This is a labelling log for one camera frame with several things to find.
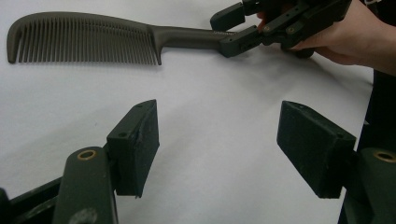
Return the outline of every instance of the comb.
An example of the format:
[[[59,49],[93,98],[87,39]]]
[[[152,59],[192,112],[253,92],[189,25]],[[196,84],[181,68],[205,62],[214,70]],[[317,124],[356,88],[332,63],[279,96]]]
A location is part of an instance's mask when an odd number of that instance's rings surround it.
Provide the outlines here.
[[[22,17],[8,31],[10,63],[116,62],[161,65],[163,47],[215,49],[234,33],[171,26],[78,12]]]

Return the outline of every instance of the screw hole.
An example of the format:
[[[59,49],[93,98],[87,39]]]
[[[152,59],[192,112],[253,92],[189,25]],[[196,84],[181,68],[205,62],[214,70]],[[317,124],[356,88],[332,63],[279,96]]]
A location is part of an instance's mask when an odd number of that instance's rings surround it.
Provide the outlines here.
[[[374,153],[374,156],[381,160],[381,161],[386,161],[386,162],[396,162],[396,154],[393,154],[391,152],[386,152],[386,151],[376,151]]]
[[[96,156],[96,151],[89,149],[78,153],[77,158],[81,161],[88,161]]]

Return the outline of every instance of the white surface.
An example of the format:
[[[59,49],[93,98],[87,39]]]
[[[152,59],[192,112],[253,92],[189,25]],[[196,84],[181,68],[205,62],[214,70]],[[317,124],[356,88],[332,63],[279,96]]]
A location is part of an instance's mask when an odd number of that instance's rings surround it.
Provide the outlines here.
[[[69,154],[103,146],[133,105],[157,99],[161,146],[143,197],[117,198],[120,223],[336,223],[343,200],[317,198],[276,144],[280,105],[311,106],[359,136],[371,69],[298,60],[277,46],[231,59],[164,49],[162,66],[7,62],[7,30],[27,14],[209,29],[210,17],[236,2],[2,0],[0,186],[8,196],[62,175]]]

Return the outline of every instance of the human hand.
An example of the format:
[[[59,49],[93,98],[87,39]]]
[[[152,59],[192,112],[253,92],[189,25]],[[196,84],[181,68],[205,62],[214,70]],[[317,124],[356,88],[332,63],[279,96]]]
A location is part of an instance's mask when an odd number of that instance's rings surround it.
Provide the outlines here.
[[[396,76],[396,28],[380,21],[359,0],[352,0],[342,21],[312,35],[291,50],[315,48],[335,63],[363,65]]]

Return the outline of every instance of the black plastic part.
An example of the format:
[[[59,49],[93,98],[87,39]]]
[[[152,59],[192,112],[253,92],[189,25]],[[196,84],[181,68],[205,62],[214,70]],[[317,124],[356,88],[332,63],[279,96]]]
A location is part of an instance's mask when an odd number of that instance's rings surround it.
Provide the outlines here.
[[[8,223],[11,220],[11,203],[4,189],[0,188],[0,220]]]
[[[360,154],[358,170],[374,211],[371,223],[396,223],[396,153],[365,148]]]
[[[243,32],[236,33],[222,39],[220,43],[220,52],[224,57],[233,57],[249,49],[260,45],[262,36],[256,26],[251,26]]]
[[[227,31],[244,22],[244,6],[241,3],[224,8],[210,18],[212,29],[217,31]]]
[[[266,24],[259,36],[252,36],[250,28],[236,34],[240,46],[257,46],[260,38],[265,46],[280,43],[283,49],[289,49],[309,36],[331,26],[335,21],[341,21],[349,8],[351,0],[244,0],[245,15],[258,12],[265,13]],[[294,7],[286,12],[282,6],[289,4]],[[211,20],[213,29],[228,30],[244,21],[241,18],[242,8],[236,4],[215,14]],[[245,50],[238,49],[234,44],[224,45],[222,41],[221,53],[232,57]],[[299,58],[308,58],[313,54],[312,49],[299,51]]]
[[[319,198],[338,198],[356,138],[306,105],[284,101],[277,143]]]
[[[101,147],[80,149],[67,159],[52,223],[117,223],[108,157]]]
[[[30,190],[12,200],[0,190],[0,220],[5,223],[50,223],[61,178]]]
[[[362,203],[346,193],[338,224],[372,224],[373,210],[369,203]]]
[[[117,194],[141,197],[160,145],[156,101],[135,105],[108,135],[106,145],[117,166]]]

